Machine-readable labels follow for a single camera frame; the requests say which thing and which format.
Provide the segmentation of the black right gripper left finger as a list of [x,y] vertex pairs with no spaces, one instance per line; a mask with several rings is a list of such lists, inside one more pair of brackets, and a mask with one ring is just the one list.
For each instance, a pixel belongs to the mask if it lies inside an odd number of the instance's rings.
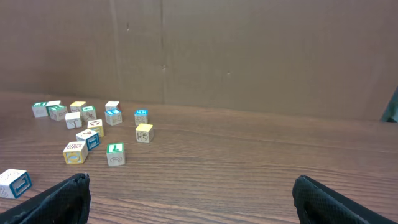
[[78,173],[1,214],[1,224],[86,224],[90,177]]

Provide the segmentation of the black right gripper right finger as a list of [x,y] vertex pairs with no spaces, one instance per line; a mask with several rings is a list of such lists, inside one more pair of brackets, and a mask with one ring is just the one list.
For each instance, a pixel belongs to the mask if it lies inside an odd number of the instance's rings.
[[306,175],[295,180],[292,196],[300,224],[397,224]]

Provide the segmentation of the white patterned wooden block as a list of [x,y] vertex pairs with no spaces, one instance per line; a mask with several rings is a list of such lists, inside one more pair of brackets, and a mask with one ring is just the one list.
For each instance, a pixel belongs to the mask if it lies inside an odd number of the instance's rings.
[[32,181],[26,170],[8,169],[0,178],[2,198],[17,199],[32,187]]

